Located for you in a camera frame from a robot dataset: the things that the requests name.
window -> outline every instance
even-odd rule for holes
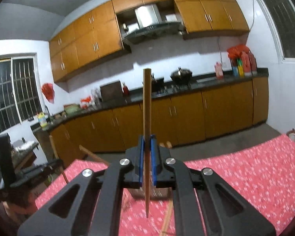
[[[263,0],[281,43],[284,58],[295,58],[295,6],[292,0]]]
[[[41,112],[33,58],[0,61],[0,133]]]

silver screw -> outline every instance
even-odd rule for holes
[[[205,174],[206,176],[211,176],[213,174],[213,170],[210,168],[205,168],[203,170],[203,174]]]
[[[167,158],[165,162],[166,164],[172,165],[175,164],[176,160],[174,158]]]
[[[85,177],[88,177],[88,176],[92,175],[92,173],[93,173],[92,170],[85,169],[85,170],[83,170],[82,175],[85,176]]]
[[[130,161],[127,158],[123,158],[119,161],[119,163],[120,163],[120,165],[125,166],[125,165],[128,165],[130,163]]]

wooden stick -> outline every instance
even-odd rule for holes
[[[91,151],[89,151],[88,149],[86,149],[85,147],[79,145],[79,148],[82,152],[84,152],[85,154],[89,155],[90,157],[92,157],[92,159],[96,162],[102,162],[105,165],[109,166],[109,162],[98,157],[96,154],[92,153]]]
[[[167,229],[168,229],[168,226],[169,226],[169,222],[171,220],[172,211],[173,211],[173,201],[170,200],[169,203],[168,203],[167,212],[166,212],[164,222],[163,222],[163,226],[162,226],[162,229],[161,229],[161,231],[159,233],[159,236],[165,236],[167,234]]]
[[[144,136],[144,194],[145,213],[148,218],[150,208],[150,171],[151,171],[151,69],[143,70],[143,136]]]
[[[53,141],[53,136],[49,135],[49,139],[50,139],[51,147],[53,148],[53,153],[54,153],[54,155],[55,155],[55,158],[56,158],[56,159],[59,159],[59,156],[58,156],[57,151],[56,151],[55,143],[54,143],[54,141]],[[66,183],[69,183],[69,181],[68,181],[68,179],[67,179],[67,176],[66,176],[66,174],[65,174],[64,168],[63,168],[62,166],[60,167],[60,172],[61,172],[61,174],[63,175],[63,177],[64,177]]]

floor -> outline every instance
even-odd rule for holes
[[[279,136],[280,133],[263,123],[256,127],[226,135],[202,143],[176,147],[171,149],[171,155],[181,161],[205,159],[222,154],[230,154],[250,148]],[[124,153],[97,154],[104,160],[112,162],[124,158]]]

black device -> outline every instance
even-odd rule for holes
[[[28,206],[28,194],[44,182],[57,168],[63,166],[61,159],[55,159],[42,165],[33,165],[15,173],[11,144],[8,134],[0,135],[0,196],[2,201],[9,201],[20,207]]]
[[[123,188],[142,185],[144,140],[98,172],[83,170],[25,221],[18,236],[118,235]],[[153,183],[172,189],[176,235],[275,236],[274,226],[212,169],[189,169],[151,137]]]

